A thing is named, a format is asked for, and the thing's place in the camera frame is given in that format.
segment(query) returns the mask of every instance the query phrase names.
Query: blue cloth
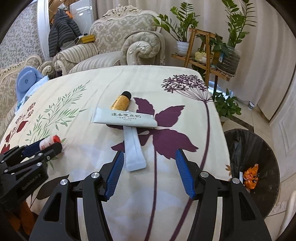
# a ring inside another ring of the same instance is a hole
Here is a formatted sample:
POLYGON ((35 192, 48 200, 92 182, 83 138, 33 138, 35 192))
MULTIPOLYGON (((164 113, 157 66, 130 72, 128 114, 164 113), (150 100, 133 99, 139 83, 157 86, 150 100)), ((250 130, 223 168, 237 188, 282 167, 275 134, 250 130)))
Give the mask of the blue cloth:
POLYGON ((48 81, 48 76, 43 77, 41 80, 39 80, 37 83, 33 84, 31 88, 25 93, 25 96, 21 99, 21 101, 17 104, 15 114, 22 108, 24 103, 31 97, 32 94, 36 92, 40 88, 41 85, 46 83, 48 81))
POLYGON ((17 101, 20 102, 32 85, 42 78, 43 75, 37 69, 31 66, 23 68, 20 71, 15 83, 17 101))

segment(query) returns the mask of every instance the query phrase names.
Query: black bottle cap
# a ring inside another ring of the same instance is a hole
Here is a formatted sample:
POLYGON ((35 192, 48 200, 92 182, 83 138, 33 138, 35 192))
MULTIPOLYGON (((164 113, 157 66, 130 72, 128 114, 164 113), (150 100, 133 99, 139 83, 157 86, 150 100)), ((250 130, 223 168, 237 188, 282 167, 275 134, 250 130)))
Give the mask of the black bottle cap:
POLYGON ((121 95, 124 95, 124 96, 127 97, 129 100, 131 99, 131 93, 129 93, 128 91, 124 91, 121 95))

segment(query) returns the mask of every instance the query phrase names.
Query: wooden plant stand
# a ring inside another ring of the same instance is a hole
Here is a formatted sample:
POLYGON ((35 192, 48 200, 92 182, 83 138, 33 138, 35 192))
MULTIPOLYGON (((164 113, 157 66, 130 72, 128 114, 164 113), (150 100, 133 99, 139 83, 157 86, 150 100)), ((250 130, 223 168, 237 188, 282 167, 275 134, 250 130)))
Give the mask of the wooden plant stand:
POLYGON ((216 34, 206 32, 206 31, 203 31, 203 30, 199 30, 199 29, 196 29, 196 28, 189 28, 189 31, 191 32, 191 35, 190 35, 190 39, 189 39, 189 47, 188 47, 186 56, 181 56, 181 55, 178 55, 178 54, 172 54, 172 57, 176 58, 176 59, 183 60, 185 68, 187 68, 188 64, 193 64, 193 65, 195 65, 197 67, 200 67, 200 68, 206 70, 206 72, 205 72, 205 85, 207 87, 209 86, 210 74, 214 74, 215 75, 215 84, 214 84, 213 96, 215 96, 216 90, 217 90, 217 84, 218 84, 218 77, 220 77, 220 78, 222 78, 222 79, 224 79, 224 80, 226 80, 228 82, 231 79, 231 76, 221 72, 217 68, 211 67, 211 64, 210 64, 210 60, 211 60, 211 58, 210 58, 210 55, 211 55, 210 38, 216 38, 216 34), (190 56, 196 34, 200 34, 200 35, 205 36, 206 42, 205 43, 202 42, 201 48, 203 49, 204 46, 205 46, 205 51, 206 51, 206 54, 207 54, 206 64, 199 63, 193 57, 190 56))

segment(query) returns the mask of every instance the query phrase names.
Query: sofa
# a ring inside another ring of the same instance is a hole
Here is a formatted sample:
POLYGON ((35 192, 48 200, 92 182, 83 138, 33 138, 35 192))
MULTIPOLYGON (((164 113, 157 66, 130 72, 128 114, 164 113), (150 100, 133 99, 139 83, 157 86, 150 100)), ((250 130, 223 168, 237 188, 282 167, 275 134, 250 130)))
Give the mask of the sofa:
POLYGON ((92 24, 95 42, 65 49, 47 65, 63 75, 116 65, 164 65, 165 41, 154 17, 153 11, 119 5, 92 24))
POLYGON ((42 60, 38 55, 31 55, 18 64, 0 70, 0 140, 15 115, 17 104, 15 82, 19 72, 26 66, 32 66, 42 71, 41 64, 42 60))

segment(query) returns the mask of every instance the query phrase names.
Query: yellow bottle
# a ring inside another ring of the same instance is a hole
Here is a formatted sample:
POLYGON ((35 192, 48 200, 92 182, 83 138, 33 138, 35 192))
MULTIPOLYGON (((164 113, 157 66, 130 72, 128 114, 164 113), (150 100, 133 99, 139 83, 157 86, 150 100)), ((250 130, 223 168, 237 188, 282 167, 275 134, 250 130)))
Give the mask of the yellow bottle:
POLYGON ((131 99, 131 93, 124 91, 113 103, 111 110, 126 110, 131 99))

